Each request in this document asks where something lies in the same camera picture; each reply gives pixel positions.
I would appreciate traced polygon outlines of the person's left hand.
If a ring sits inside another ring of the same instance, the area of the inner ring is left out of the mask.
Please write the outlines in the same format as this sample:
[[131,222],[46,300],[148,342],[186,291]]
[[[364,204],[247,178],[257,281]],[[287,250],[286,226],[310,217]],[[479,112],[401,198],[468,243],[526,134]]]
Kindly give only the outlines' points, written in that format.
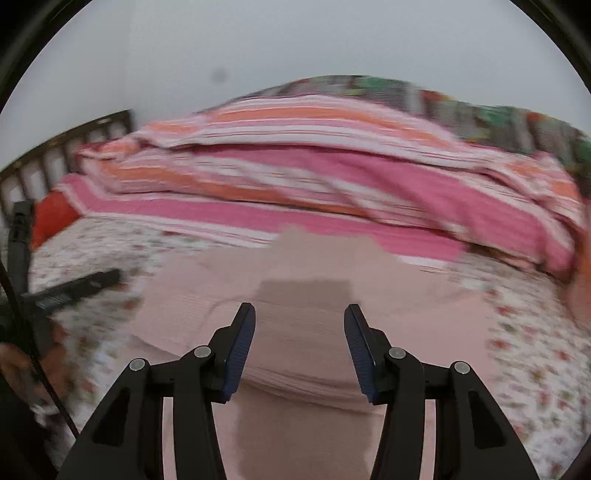
[[[70,382],[70,366],[67,360],[67,350],[64,340],[67,337],[65,330],[55,325],[53,328],[53,347],[41,359],[40,365],[60,399],[67,396]],[[24,384],[26,374],[33,373],[31,359],[18,347],[1,344],[1,373],[9,386],[23,399],[26,400],[27,387]]]

